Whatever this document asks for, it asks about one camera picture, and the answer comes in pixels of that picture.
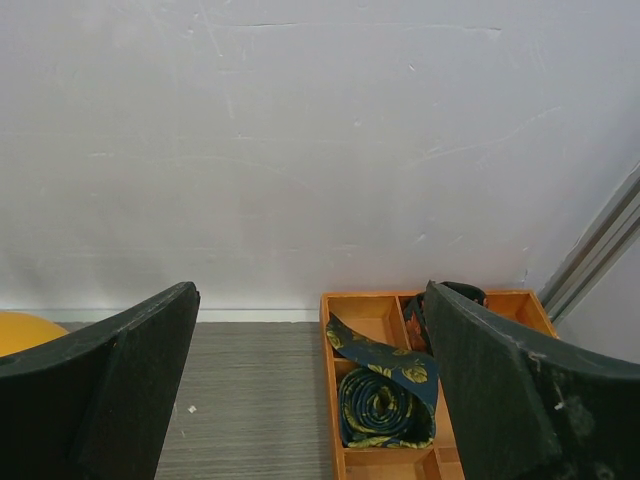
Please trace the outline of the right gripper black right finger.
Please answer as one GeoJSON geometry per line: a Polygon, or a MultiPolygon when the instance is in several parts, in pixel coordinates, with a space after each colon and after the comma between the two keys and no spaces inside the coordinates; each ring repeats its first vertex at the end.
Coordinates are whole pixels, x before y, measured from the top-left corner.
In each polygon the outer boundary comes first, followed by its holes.
{"type": "Polygon", "coordinates": [[[468,479],[636,479],[639,366],[435,282],[424,317],[468,479]]]}

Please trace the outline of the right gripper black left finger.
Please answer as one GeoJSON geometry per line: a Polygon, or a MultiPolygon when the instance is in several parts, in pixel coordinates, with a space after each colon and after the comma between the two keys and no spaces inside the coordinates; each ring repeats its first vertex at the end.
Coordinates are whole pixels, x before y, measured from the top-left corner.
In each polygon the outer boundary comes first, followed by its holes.
{"type": "Polygon", "coordinates": [[[178,283],[2,357],[2,478],[154,478],[199,304],[178,283]]]}

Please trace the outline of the orange wine glass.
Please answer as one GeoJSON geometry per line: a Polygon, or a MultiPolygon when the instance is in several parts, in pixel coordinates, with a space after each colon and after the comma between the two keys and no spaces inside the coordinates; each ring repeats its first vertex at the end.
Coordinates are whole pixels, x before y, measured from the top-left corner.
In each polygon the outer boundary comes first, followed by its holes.
{"type": "Polygon", "coordinates": [[[68,334],[63,327],[22,312],[2,311],[0,314],[0,356],[5,357],[68,334]]]}

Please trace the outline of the black crumpled item top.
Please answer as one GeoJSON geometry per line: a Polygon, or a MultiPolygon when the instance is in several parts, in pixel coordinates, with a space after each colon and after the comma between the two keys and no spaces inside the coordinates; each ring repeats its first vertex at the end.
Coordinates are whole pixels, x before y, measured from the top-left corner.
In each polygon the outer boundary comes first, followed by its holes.
{"type": "MultiPolygon", "coordinates": [[[[484,307],[488,305],[486,293],[474,285],[453,281],[443,281],[442,285],[477,304],[484,307]]],[[[425,293],[421,292],[408,301],[403,309],[403,319],[411,349],[433,355],[432,344],[423,312],[424,295],[425,293]]]]}

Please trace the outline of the black crumpled item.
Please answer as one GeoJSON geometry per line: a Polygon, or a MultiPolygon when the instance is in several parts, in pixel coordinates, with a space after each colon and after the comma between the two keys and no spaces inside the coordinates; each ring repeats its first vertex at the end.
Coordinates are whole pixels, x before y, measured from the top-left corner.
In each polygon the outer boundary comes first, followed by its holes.
{"type": "MultiPolygon", "coordinates": [[[[477,304],[484,307],[488,305],[486,293],[474,285],[453,281],[443,281],[442,285],[477,304]]],[[[425,293],[421,292],[408,301],[403,309],[403,319],[411,349],[433,355],[432,344],[423,312],[424,295],[425,293]]]]}
{"type": "Polygon", "coordinates": [[[430,446],[436,436],[438,366],[423,352],[374,341],[332,314],[333,350],[356,367],[338,385],[339,429],[347,448],[430,446]]]}

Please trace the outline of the black crumpled item left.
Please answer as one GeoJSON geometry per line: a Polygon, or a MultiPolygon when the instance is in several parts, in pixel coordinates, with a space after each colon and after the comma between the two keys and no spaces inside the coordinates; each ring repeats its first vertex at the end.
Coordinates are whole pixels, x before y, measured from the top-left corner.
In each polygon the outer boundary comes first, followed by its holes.
{"type": "Polygon", "coordinates": [[[333,350],[356,367],[338,385],[339,429],[347,448],[430,446],[436,436],[438,366],[423,352],[374,341],[332,314],[333,350]]]}

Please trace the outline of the aluminium corner post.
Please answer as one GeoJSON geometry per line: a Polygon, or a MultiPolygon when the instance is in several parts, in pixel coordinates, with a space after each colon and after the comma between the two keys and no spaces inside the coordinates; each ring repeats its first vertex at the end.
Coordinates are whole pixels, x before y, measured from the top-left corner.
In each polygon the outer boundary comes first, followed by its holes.
{"type": "Polygon", "coordinates": [[[561,322],[638,237],[639,171],[634,170],[541,290],[552,322],[561,322]]]}

